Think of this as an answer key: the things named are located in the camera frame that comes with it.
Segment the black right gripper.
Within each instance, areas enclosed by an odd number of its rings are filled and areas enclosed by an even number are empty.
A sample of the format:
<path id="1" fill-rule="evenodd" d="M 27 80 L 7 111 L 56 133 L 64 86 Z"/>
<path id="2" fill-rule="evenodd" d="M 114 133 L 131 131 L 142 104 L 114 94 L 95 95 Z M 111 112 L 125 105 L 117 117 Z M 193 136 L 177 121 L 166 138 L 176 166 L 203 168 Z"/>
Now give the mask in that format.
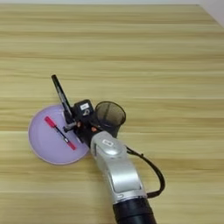
<path id="1" fill-rule="evenodd" d="M 75 122 L 66 124 L 63 127 L 63 130 L 65 132 L 74 131 L 77 137 L 84 144 L 90 146 L 94 135 L 102 131 L 102 128 L 99 126 L 99 123 L 96 121 L 96 118 L 93 115 L 87 117 L 76 116 L 74 120 Z"/>

